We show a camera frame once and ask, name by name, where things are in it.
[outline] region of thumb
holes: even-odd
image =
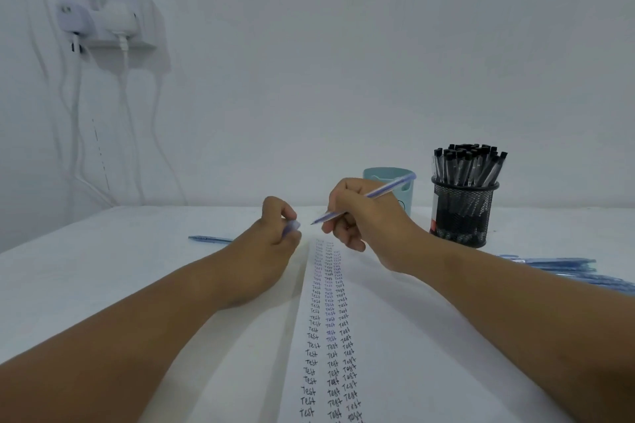
[[[282,238],[282,241],[279,244],[277,244],[278,250],[282,252],[285,257],[290,258],[295,249],[298,247],[298,244],[300,244],[301,239],[301,232],[291,231]]]
[[[355,219],[364,219],[371,208],[372,200],[350,189],[336,189],[331,193],[328,208],[335,212],[349,212]]]

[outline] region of white table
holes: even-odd
[[[257,300],[214,315],[170,368],[144,422],[275,421],[311,238],[324,209],[297,208],[303,242],[282,279]],[[220,247],[259,208],[123,207],[0,254],[0,361]],[[413,218],[428,228],[430,209]],[[635,210],[495,209],[491,253],[598,259],[600,272],[635,281]]]

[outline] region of person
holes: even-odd
[[[436,238],[378,183],[347,178],[325,222],[347,247],[433,287],[580,422],[635,415],[635,298]],[[0,420],[136,421],[182,347],[215,312],[274,285],[300,242],[269,197],[234,243],[0,365]]]

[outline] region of extension socket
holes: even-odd
[[[73,16],[73,11],[78,6],[82,11],[82,18],[86,18],[88,14],[88,22],[82,24],[85,30],[79,35],[81,36],[81,44],[85,47],[97,48],[113,48],[119,49],[119,38],[111,31],[107,30],[101,17],[100,11],[111,0],[57,0],[55,7],[60,26],[68,27],[63,24]],[[112,0],[125,3],[134,13],[137,19],[138,31],[135,35],[128,39],[131,49],[155,49],[157,44],[157,30],[155,19],[155,7],[152,0]],[[69,40],[72,39],[72,33],[67,32]]]

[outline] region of person's right arm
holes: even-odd
[[[329,210],[347,213],[322,230],[433,287],[578,421],[633,421],[635,297],[439,239],[393,195],[361,195],[377,186],[342,180]]]

